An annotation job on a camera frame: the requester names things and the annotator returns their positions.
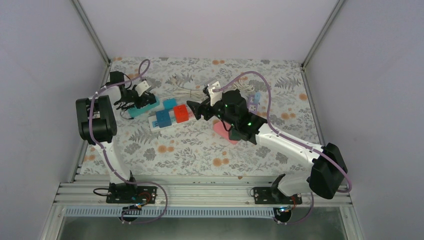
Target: floral tablecloth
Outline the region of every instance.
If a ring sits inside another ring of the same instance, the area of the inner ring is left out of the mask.
[[[145,57],[118,57],[111,71],[121,71],[130,78],[136,75]],[[167,97],[175,90],[171,79],[186,89],[202,89],[211,80],[224,86],[242,72],[257,71],[271,86],[271,122],[294,136],[318,143],[318,134],[303,84],[300,64],[286,60],[149,58],[145,78],[157,97]],[[268,93],[262,80],[252,74],[242,78],[261,93],[258,115],[265,117]],[[177,99],[184,104],[188,98]],[[304,166],[265,146],[240,141],[233,145],[213,131],[217,118],[198,120],[180,127],[151,132],[148,117],[154,109],[133,120],[116,115],[118,132],[115,144],[133,174],[187,176],[277,176],[305,171]],[[88,146],[80,174],[107,174],[100,155]]]

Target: white wall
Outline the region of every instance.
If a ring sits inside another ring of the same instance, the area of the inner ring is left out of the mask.
[[[307,66],[366,239],[423,239],[424,1],[348,0]]]
[[[38,239],[104,63],[68,0],[0,1],[0,238]]]
[[[337,0],[80,0],[109,56],[302,62]]]

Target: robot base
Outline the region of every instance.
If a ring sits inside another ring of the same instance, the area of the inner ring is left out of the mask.
[[[254,187],[253,188],[253,197],[254,197],[254,204],[262,204],[262,205],[275,205],[275,204],[282,204],[282,205],[293,205],[294,202],[292,200],[292,197],[294,197],[294,200],[296,201],[296,204],[302,204],[302,197],[300,194],[295,194],[293,196],[286,196],[286,197],[280,197],[278,200],[276,200],[272,194],[271,187]]]
[[[135,182],[133,175],[129,179]],[[158,188],[156,186],[137,186],[128,183],[109,183],[109,190],[106,197],[108,204],[154,204]]]

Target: blue block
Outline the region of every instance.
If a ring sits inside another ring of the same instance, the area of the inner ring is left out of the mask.
[[[135,118],[135,117],[140,116],[141,114],[144,114],[145,112],[147,112],[147,111],[149,111],[149,110],[151,110],[153,108],[156,108],[157,106],[159,106],[160,103],[161,102],[156,97],[156,102],[155,103],[146,105],[146,106],[144,106],[142,108],[132,107],[132,108],[128,109],[128,114],[131,116],[131,118]]]
[[[168,127],[168,126],[171,126],[172,124],[170,112],[167,109],[157,111],[156,120],[157,120],[157,125],[159,126],[159,128]]]
[[[172,110],[177,105],[177,100],[175,98],[170,98],[163,101],[163,108]]]
[[[258,104],[259,103],[259,100],[261,100],[261,93],[260,92],[257,92],[257,93],[254,94],[253,103],[254,104]]]

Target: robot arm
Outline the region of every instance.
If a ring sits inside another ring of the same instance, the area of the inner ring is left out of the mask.
[[[228,131],[230,140],[243,140],[255,145],[266,146],[290,156],[291,159],[296,160],[307,169],[306,172],[280,175],[273,184],[274,198],[281,199],[311,191],[325,199],[334,197],[344,177],[331,163],[315,151],[276,134],[265,118],[249,112],[246,99],[241,96],[238,89],[224,93],[213,91],[219,88],[219,82],[206,87],[203,92],[208,95],[208,98],[202,103],[187,101],[187,105],[197,120],[203,117],[207,121],[215,116],[231,125]],[[334,144],[329,143],[327,146],[313,144],[276,130],[289,139],[326,154],[347,172],[342,155]]]
[[[124,73],[120,71],[110,72],[110,81],[106,84],[107,86],[113,84],[119,84],[125,81]],[[144,79],[137,85],[134,85],[132,89],[126,88],[124,84],[119,86],[113,86],[104,91],[101,95],[108,95],[113,105],[123,104],[118,107],[122,110],[130,108],[142,108],[149,104],[156,103],[156,97],[153,93],[149,92],[151,86]]]
[[[108,85],[124,82],[124,74],[122,72],[111,72],[110,82]],[[143,199],[139,195],[139,190],[135,184],[129,184],[123,181],[135,183],[135,179],[130,169],[124,163],[120,152],[115,149],[114,138],[117,134],[117,123],[114,111],[122,108],[119,106],[114,109],[112,103],[117,105],[124,103],[124,110],[129,108],[142,108],[148,104],[156,103],[156,97],[148,92],[149,84],[144,80],[134,85],[132,89],[125,88],[123,84],[119,86],[110,86],[100,96],[94,99],[92,133],[94,138],[101,143],[96,144],[90,136],[89,129],[89,112],[91,110],[91,101],[93,98],[81,98],[75,103],[78,120],[79,135],[83,140],[87,140],[89,144],[100,154],[105,166],[108,166],[110,177],[107,203],[140,203]],[[111,172],[110,168],[122,177],[117,177],[115,172]]]

